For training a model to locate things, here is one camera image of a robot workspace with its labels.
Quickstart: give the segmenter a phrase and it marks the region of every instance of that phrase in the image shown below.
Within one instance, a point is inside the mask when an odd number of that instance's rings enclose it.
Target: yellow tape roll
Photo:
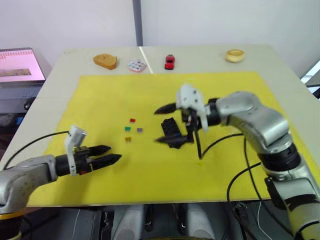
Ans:
[[[6,220],[6,219],[13,219],[16,217],[20,217],[24,214],[25,210],[13,212],[13,213],[6,213],[6,214],[0,214],[0,220]]]
[[[245,52],[239,49],[231,49],[226,52],[225,60],[230,63],[239,63],[245,58]]]

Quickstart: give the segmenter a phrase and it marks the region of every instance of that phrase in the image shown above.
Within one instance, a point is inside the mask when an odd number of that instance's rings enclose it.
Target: wooden block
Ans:
[[[127,144],[128,144],[128,143],[131,143],[131,137],[130,137],[130,136],[125,137],[124,139],[125,139],[125,142],[126,142]]]
[[[117,57],[110,54],[99,54],[93,58],[95,64],[112,70],[117,67]]]

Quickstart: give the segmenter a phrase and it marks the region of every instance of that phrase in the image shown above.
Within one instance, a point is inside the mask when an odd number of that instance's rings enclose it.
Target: white wall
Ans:
[[[319,0],[141,0],[143,43],[270,44],[301,77],[320,59]]]
[[[66,48],[135,45],[131,0],[0,3],[0,49],[33,48],[46,77]]]

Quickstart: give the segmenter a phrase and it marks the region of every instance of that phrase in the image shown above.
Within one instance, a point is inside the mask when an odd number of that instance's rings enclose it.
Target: black cable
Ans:
[[[29,225],[29,227],[30,227],[30,239],[32,240],[32,223],[31,223],[31,221],[28,219],[28,218],[26,218],[25,216],[23,216],[23,220]]]
[[[200,144],[200,138],[199,138],[199,134],[198,134],[198,130],[194,130],[194,135],[195,135],[195,141],[196,141],[196,149],[198,150],[198,157],[199,159],[202,158],[202,154],[201,154],[201,144]]]
[[[192,124],[192,128],[193,128],[194,135],[195,135],[196,149],[198,151],[198,157],[199,157],[199,159],[201,159],[202,158],[201,143],[200,143],[200,138],[199,138],[199,133],[198,133],[197,118],[198,118],[197,113],[195,111],[191,111],[191,124]]]
[[[59,134],[67,134],[69,131],[60,131],[60,132],[55,132],[55,133],[51,133],[42,137],[37,138],[36,140],[33,140],[32,142],[29,142],[28,144],[24,145],[22,148],[20,148],[18,151],[16,151],[10,158],[9,160],[5,163],[3,169],[6,170],[8,169],[8,166],[10,164],[10,162],[12,161],[12,159],[14,159],[15,156],[17,156],[22,150],[26,149],[27,147],[29,147],[31,144],[34,144],[35,142],[54,136],[54,135],[59,135]]]
[[[213,146],[215,146],[216,144],[220,143],[221,141],[225,140],[225,139],[229,139],[232,137],[237,137],[237,136],[243,136],[242,133],[236,133],[236,134],[231,134],[231,135],[227,135],[224,136],[222,138],[219,138],[217,141],[215,141],[214,143],[211,143],[202,153],[202,158],[204,157],[204,155],[209,151],[210,148],[212,148]]]
[[[261,201],[262,206],[264,207],[264,209],[266,210],[266,212],[270,215],[270,217],[273,218],[273,220],[276,221],[277,224],[280,225],[280,227],[285,230],[288,234],[290,234],[291,236],[293,236],[293,234],[291,233],[291,231],[271,212],[271,210],[267,207],[267,205],[265,204],[265,202],[263,201],[263,199],[261,198],[260,193],[258,192],[255,180],[254,180],[254,176],[251,172],[250,169],[250,164],[249,164],[249,160],[248,160],[248,155],[247,155],[247,140],[246,138],[244,138],[243,140],[243,150],[244,150],[244,157],[245,157],[245,161],[246,161],[246,165],[248,167],[249,170],[249,174],[250,174],[250,178],[251,178],[251,182],[252,185],[254,187],[254,190],[256,192],[256,195],[258,196],[259,200]]]
[[[257,238],[254,236],[254,234],[249,230],[249,228],[246,226],[246,224],[240,219],[240,217],[237,215],[236,211],[234,210],[232,204],[231,204],[231,201],[230,201],[230,189],[231,189],[231,186],[232,184],[235,182],[235,180],[241,176],[242,174],[244,174],[245,172],[247,172],[248,170],[250,169],[253,169],[257,166],[261,165],[261,162],[258,162],[244,170],[242,170],[241,172],[237,173],[233,178],[232,180],[230,181],[229,185],[228,185],[228,188],[226,190],[226,200],[227,202],[229,203],[230,207],[231,207],[231,211],[232,211],[232,214],[234,216],[234,218],[238,221],[238,223],[241,225],[241,227],[243,227],[243,229],[250,235],[250,237],[253,239],[253,240],[257,240]]]

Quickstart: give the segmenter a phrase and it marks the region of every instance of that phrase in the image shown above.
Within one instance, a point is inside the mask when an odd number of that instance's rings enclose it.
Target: wire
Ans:
[[[80,213],[80,209],[79,209],[79,211],[78,211],[78,213],[77,213],[77,215],[76,215],[76,217],[75,217],[74,226],[73,226],[73,233],[72,233],[72,238],[71,238],[71,240],[73,240],[74,237],[75,237],[76,225],[77,225],[77,220],[78,220],[78,217],[79,217],[79,213]]]
[[[261,202],[260,202],[260,204],[259,204],[258,213],[257,213],[257,215],[256,215],[256,221],[257,221],[257,224],[258,224],[258,228],[261,230],[261,232],[263,232],[264,235],[266,235],[266,236],[268,237],[268,239],[272,240],[272,238],[271,238],[268,234],[266,234],[266,232],[263,231],[263,229],[262,229],[261,226],[260,226],[260,223],[259,223],[260,208],[261,208]]]
[[[197,114],[195,111],[191,111],[191,124],[192,124],[192,128],[194,130],[196,149],[198,151],[198,157],[199,157],[199,159],[201,159],[202,158],[201,143],[200,143],[200,138],[199,138],[199,133],[198,133],[198,126],[197,126]]]
[[[264,203],[263,199],[261,198],[259,191],[257,189],[255,180],[254,180],[254,176],[251,172],[251,168],[250,168],[250,164],[249,164],[249,160],[248,160],[248,155],[247,155],[247,140],[246,138],[244,138],[243,140],[243,151],[244,151],[244,157],[245,157],[245,161],[246,161],[246,165],[248,167],[249,170],[249,174],[250,174],[250,178],[251,178],[251,182],[252,185],[254,187],[254,190],[256,192],[256,195],[258,196],[259,200],[261,201],[262,206],[265,208],[266,212],[270,215],[270,217],[273,218],[273,220],[276,221],[276,223],[278,223],[280,225],[280,227],[285,230],[288,234],[290,234],[291,236],[293,236],[293,234],[291,233],[291,231],[271,212],[271,210],[267,207],[267,205]]]
[[[216,144],[220,143],[221,141],[225,140],[225,139],[229,139],[229,138],[233,138],[233,137],[237,137],[237,136],[243,136],[242,133],[236,133],[236,134],[231,134],[231,135],[227,135],[224,136],[220,139],[218,139],[217,141],[215,141],[214,143],[211,143],[202,153],[202,158],[204,157],[204,155],[209,151],[210,148],[212,148],[213,146],[215,146]]]
[[[91,235],[90,239],[93,239],[93,231],[94,231],[94,224],[95,224],[95,216],[96,216],[96,211],[94,210],[92,213],[92,224],[91,224]]]
[[[239,218],[239,216],[237,215],[236,211],[234,210],[232,204],[231,204],[231,201],[230,201],[230,190],[231,190],[231,187],[232,187],[232,184],[234,184],[235,180],[241,176],[242,174],[244,174],[245,172],[249,171],[250,169],[253,169],[257,166],[261,165],[261,162],[258,162],[244,170],[242,170],[241,172],[238,172],[230,181],[229,185],[228,185],[228,188],[226,190],[226,200],[227,202],[229,203],[229,205],[231,206],[231,211],[232,211],[232,214],[234,216],[234,218],[238,221],[238,223],[241,225],[241,227],[243,227],[243,229],[250,235],[250,237],[253,239],[253,240],[257,240],[257,238],[253,235],[253,233],[249,230],[249,228],[246,226],[246,224]]]
[[[26,218],[25,216],[23,216],[23,218],[22,218],[28,225],[29,225],[29,227],[30,227],[30,239],[32,240],[32,223],[31,223],[31,221],[28,219],[28,218]]]
[[[55,132],[55,133],[51,133],[42,137],[37,138],[36,140],[33,140],[32,142],[29,142],[28,144],[24,145],[22,148],[20,148],[18,151],[16,151],[9,159],[8,161],[5,163],[3,169],[6,170],[8,169],[8,166],[10,164],[10,162],[12,161],[12,159],[14,159],[15,156],[17,156],[22,150],[26,149],[27,147],[29,147],[31,144],[34,144],[35,142],[38,142],[39,140],[54,136],[54,135],[59,135],[59,134],[67,134],[69,131],[60,131],[60,132]]]
[[[199,138],[199,134],[198,134],[197,129],[194,130],[194,135],[195,135],[195,141],[196,141],[196,149],[198,150],[198,157],[199,157],[199,159],[201,159],[202,158],[201,144],[200,144],[200,138]]]

